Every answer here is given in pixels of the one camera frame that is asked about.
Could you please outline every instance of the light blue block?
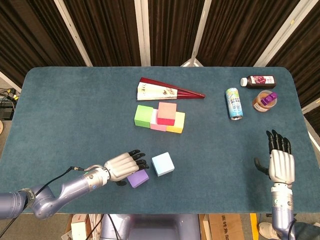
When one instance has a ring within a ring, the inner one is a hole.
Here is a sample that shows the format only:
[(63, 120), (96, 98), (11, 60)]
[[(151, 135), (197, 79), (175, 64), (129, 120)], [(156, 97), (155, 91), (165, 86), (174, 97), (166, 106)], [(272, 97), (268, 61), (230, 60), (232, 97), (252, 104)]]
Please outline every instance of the light blue block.
[(175, 166), (168, 152), (160, 154), (152, 158), (152, 164), (158, 177), (175, 170)]

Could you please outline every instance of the red fan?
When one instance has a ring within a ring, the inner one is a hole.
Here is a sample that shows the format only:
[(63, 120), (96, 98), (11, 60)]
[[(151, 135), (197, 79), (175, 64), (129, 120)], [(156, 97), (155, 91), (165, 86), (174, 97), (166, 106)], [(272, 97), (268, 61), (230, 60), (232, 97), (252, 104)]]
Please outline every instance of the red fan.
[(142, 77), (137, 87), (138, 101), (165, 99), (204, 99), (205, 94), (184, 89), (165, 82)]

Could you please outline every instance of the purple block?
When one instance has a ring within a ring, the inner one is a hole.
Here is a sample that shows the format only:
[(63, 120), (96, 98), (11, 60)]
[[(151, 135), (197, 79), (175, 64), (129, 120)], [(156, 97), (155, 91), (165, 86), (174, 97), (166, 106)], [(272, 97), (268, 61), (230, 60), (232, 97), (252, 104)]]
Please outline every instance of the purple block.
[(143, 169), (129, 175), (127, 179), (129, 180), (129, 183), (131, 184), (131, 186), (135, 189), (136, 187), (140, 186), (145, 181), (147, 181), (149, 179), (149, 176), (146, 173), (146, 171)]

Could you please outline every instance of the bottle cap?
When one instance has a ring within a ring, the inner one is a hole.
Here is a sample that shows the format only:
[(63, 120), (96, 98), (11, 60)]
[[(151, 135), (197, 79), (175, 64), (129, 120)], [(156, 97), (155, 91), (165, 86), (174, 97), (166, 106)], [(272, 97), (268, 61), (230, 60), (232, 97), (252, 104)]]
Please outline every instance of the bottle cap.
[(271, 103), (272, 101), (274, 101), (276, 98), (278, 97), (278, 95), (275, 92), (270, 93), (268, 96), (264, 97), (261, 99), (261, 103), (266, 106), (269, 103)]
[(248, 84), (248, 79), (246, 77), (241, 78), (240, 85), (242, 87), (245, 87), (245, 86), (247, 86), (247, 84)]

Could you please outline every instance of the jar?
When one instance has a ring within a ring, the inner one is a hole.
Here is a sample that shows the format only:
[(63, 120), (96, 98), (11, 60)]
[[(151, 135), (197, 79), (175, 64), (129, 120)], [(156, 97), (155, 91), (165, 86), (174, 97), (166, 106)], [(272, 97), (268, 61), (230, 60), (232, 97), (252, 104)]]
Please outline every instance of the jar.
[(277, 97), (278, 96), (275, 92), (263, 90), (252, 101), (252, 106), (258, 112), (267, 112), (276, 105)]

